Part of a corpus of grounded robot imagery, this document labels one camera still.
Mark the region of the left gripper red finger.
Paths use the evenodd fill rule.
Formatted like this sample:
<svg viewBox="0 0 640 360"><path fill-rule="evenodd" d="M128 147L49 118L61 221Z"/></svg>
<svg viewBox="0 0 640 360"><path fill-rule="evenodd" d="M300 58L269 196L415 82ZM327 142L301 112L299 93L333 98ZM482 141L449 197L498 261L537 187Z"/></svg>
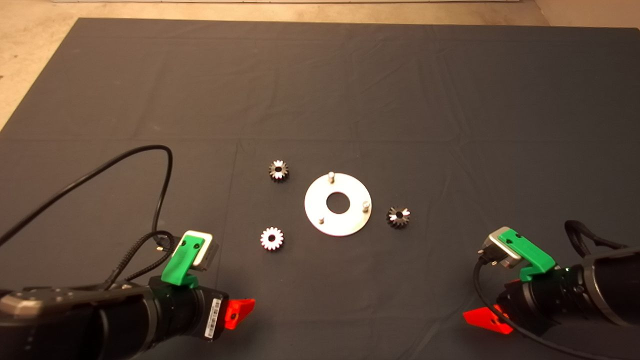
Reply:
<svg viewBox="0 0 640 360"><path fill-rule="evenodd" d="M253 312L255 305L256 300L253 298L229 299L225 312L226 330L235 330Z"/></svg>

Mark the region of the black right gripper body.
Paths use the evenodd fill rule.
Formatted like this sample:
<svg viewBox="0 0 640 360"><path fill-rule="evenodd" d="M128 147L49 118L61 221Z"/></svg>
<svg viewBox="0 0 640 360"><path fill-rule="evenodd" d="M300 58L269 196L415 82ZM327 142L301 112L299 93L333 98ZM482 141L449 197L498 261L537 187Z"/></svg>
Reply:
<svg viewBox="0 0 640 360"><path fill-rule="evenodd" d="M541 337L555 326L578 324L586 319L583 267L552 269L530 281L505 285L496 303L517 326Z"/></svg>

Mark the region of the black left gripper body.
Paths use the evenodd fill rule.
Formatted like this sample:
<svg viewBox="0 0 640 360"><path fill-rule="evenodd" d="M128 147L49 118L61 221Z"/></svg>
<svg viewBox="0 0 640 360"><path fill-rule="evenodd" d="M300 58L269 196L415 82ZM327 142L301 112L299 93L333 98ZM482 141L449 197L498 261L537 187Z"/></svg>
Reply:
<svg viewBox="0 0 640 360"><path fill-rule="evenodd" d="M149 348L175 337L213 342L225 331L229 302L226 292L199 286L156 285L151 287L157 308L157 325Z"/></svg>

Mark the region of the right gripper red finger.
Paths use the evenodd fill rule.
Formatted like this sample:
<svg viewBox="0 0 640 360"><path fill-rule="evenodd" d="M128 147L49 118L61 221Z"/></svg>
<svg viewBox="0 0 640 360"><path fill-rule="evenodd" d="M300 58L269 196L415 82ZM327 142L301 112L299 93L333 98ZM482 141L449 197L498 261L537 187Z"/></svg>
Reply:
<svg viewBox="0 0 640 360"><path fill-rule="evenodd" d="M468 325L489 330L501 335L509 335L514 329L496 316L487 306L462 313Z"/></svg>

